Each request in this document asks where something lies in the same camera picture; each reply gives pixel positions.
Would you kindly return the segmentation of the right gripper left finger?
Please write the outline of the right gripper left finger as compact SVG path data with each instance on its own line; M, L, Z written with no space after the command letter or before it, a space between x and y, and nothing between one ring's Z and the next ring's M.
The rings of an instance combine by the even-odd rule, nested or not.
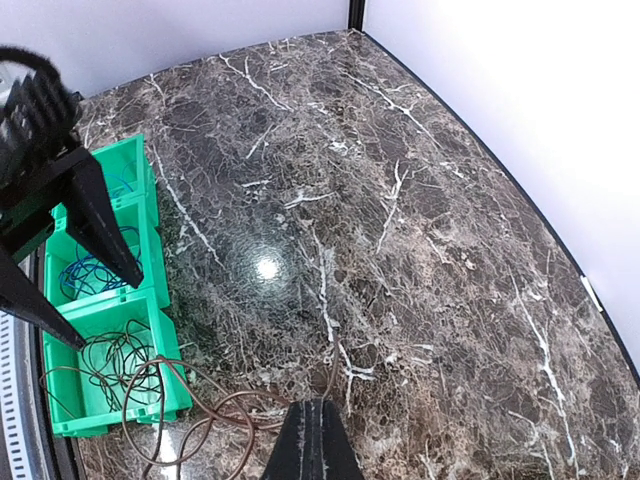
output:
M313 472L313 401L290 405L262 479L311 479Z

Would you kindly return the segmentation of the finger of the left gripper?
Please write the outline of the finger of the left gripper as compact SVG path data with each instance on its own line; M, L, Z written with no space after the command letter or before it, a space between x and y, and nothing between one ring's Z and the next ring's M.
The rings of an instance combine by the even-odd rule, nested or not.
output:
M1 310L39 327L70 348L81 350L86 344L4 247L1 247Z

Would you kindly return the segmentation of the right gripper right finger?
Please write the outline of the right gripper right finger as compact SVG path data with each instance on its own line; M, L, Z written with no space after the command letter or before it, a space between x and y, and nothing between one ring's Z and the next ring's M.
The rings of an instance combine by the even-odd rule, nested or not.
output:
M340 414L329 400L313 400L313 478L364 479Z

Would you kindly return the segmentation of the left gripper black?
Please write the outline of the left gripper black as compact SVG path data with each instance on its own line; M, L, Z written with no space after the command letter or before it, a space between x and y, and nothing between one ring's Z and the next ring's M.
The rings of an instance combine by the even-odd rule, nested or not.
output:
M20 231L29 217L18 205L43 165L64 149L81 116L79 100L62 83L58 69L35 52L3 45L1 61L30 70L13 82L1 107L1 243L16 254L31 240ZM144 274L120 232L101 165L83 147L56 161L60 203L66 208L66 232L121 281L136 288Z

